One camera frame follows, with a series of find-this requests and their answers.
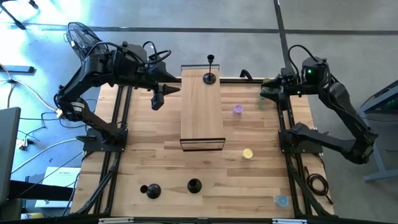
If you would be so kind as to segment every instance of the concrete floor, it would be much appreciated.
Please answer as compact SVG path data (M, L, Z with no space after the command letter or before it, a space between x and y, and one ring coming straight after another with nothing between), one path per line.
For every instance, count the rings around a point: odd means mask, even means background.
M29 30L9 29L10 19L0 14L0 62L3 64L31 65L34 76L15 74L14 78L28 83L42 98L53 105L57 86L65 84L80 65L64 31L41 30L40 24L65 25L80 21L88 26L103 27L194 27L194 28L255 28L277 29L272 0L120 0L114 1L46 1L36 0L39 11L26 1L6 2L4 5L22 22L36 24ZM395 0L280 0L286 29L323 30L397 30L398 2ZM147 40L158 49L171 49L166 60L167 69L180 74L181 64L206 63L208 54L215 55L221 73L238 76L248 69L255 77L274 77L284 66L279 34L222 34L180 32L97 32L106 41L121 43L126 40L142 44ZM328 58L332 73L345 84L355 108L372 94L398 79L395 72L397 36L365 35L288 35L288 45L302 44L319 57ZM304 51L295 49L297 63L307 58ZM3 96L9 86L0 86ZM99 89L93 88L84 98L97 99ZM92 108L94 101L89 101ZM6 105L2 97L0 105ZM25 118L38 118L48 111L35 96L18 86L11 98L11 106L22 108ZM343 139L351 137L349 131L333 111L317 99L310 97L314 123L320 131ZM398 168L398 153L394 149L398 123L372 122L380 133L377 140L387 168ZM84 134L84 128L65 129L58 121L46 121L47 129L34 134L40 142L26 151L16 151L14 167L26 161L45 147ZM20 130L38 128L40 121L21 121ZM60 166L81 151L80 142L69 142L43 153L18 170L12 179L23 180L27 175L41 174L48 166ZM80 165L75 159L68 166ZM341 155L325 149L326 174L335 212L345 218L398 222L398 178L365 184L363 175L377 171L374 161L357 166Z

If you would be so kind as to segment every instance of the small cup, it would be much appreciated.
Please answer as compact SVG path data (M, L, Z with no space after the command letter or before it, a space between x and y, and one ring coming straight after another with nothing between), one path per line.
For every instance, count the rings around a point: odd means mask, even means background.
M274 198L275 204L280 207L288 207L289 206L289 199L285 195L278 195Z
M242 152L242 157L243 159L251 159L253 157L253 152L251 149L245 149Z
M234 106L234 114L242 114L242 112L243 112L243 105Z

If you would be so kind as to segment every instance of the butcher block tabletop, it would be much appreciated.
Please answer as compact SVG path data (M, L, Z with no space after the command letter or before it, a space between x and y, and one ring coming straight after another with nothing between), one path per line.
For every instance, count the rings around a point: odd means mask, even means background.
M181 88L180 83L168 85ZM126 89L123 90L118 121L121 121ZM95 113L107 122L111 122L117 90L117 86L101 87ZM111 215L293 218L286 161L277 137L276 105L271 100L264 100L259 106L259 91L260 84L221 83L223 134L226 138L223 150L183 152L180 145L181 91L165 96L163 107L154 111L150 104L152 92L133 90L127 118L129 134L126 150L121 156ZM292 96L291 102L295 121L313 127L307 97ZM243 105L242 114L233 113L235 105ZM252 150L251 159L242 158L244 149ZM97 187L103 157L103 152L94 152L83 161L72 212L81 208ZM302 157L310 173L326 177L319 158L311 154ZM188 181L194 178L202 184L197 194L187 189ZM159 198L150 199L140 192L142 185L150 184L160 185ZM302 193L297 188L300 208L304 211ZM104 190L101 211L108 189ZM275 204L274 198L278 195L289 198L288 207ZM325 197L315 197L333 213L333 207Z

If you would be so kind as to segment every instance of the fan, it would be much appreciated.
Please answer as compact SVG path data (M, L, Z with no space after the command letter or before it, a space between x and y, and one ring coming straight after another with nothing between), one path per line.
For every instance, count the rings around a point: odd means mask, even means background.
M84 61L88 52L96 43L101 42L101 39L81 22L70 22L68 24L67 39L81 61ZM107 51L105 45L98 45L91 54L103 54Z

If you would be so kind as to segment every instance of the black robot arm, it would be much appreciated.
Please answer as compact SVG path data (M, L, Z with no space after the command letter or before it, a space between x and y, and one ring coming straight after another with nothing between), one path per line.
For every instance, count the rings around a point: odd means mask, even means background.
M286 110L290 95L318 95L326 107L336 112L355 139L340 140L297 123L284 136L285 143L296 146L301 141L311 141L340 152L355 164L367 163L373 152L373 143L377 134L357 114L350 103L347 89L330 73L326 59L314 57L306 48L304 49L310 57L302 64L301 76L293 63L296 73L283 68L275 79L262 84L261 96L278 102L282 110Z
M124 42L122 47L117 47L116 50L105 54L87 56L69 83L60 86L58 93L54 96L55 104L62 110L66 119L82 121L91 126L100 133L102 144L116 144L122 130L116 124L107 123L90 111L81 95L91 87L108 83L110 86L117 84L152 90L154 93L151 100L153 110L158 110L164 104L165 95L180 90L159 84L160 82L178 82L175 77L167 73L165 62L159 57L159 54L165 51L151 55L148 62L143 62L140 58L147 58L147 55L141 46Z

